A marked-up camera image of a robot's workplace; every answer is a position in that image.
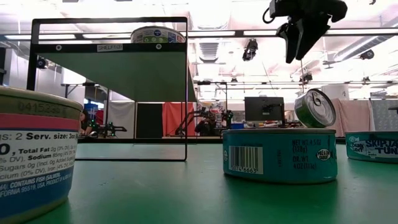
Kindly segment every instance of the orange curtain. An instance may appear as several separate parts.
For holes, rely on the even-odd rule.
[[[193,103],[188,103],[188,113],[193,111]],[[185,117],[185,103],[164,103],[162,111],[163,136],[173,136],[175,130],[181,124]],[[188,135],[195,135],[195,121],[188,125]]]

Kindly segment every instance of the barcode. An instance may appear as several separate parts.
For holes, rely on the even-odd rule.
[[[249,174],[262,174],[262,147],[230,146],[229,169]]]

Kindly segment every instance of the black shelf frame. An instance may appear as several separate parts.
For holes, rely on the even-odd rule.
[[[120,44],[123,49],[119,51],[98,52],[98,45],[108,44],[39,44],[40,26],[43,24],[109,24],[109,23],[143,23],[143,22],[174,22],[185,23],[184,43],[162,43],[162,44]],[[186,17],[140,17],[140,18],[65,18],[65,19],[34,19],[32,21],[32,33],[30,39],[29,65],[27,72],[27,90],[35,91],[37,60],[40,53],[96,53],[106,54],[115,52],[181,52],[185,54],[185,117],[188,116],[188,19]],[[129,139],[129,143],[158,144],[153,139]],[[185,162],[188,157],[188,135],[179,141],[169,141],[166,144],[180,143],[185,145],[183,159],[128,159],[128,158],[76,158],[76,161],[142,161],[142,162]]]

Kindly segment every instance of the teal tuna can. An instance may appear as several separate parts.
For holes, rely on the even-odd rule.
[[[321,128],[227,130],[223,132],[224,173],[284,184],[335,180],[335,133]]]
[[[398,131],[363,131],[346,133],[350,159],[398,163]]]

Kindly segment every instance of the nutrition facts label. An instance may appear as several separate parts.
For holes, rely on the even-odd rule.
[[[72,167],[78,133],[0,130],[0,184]]]

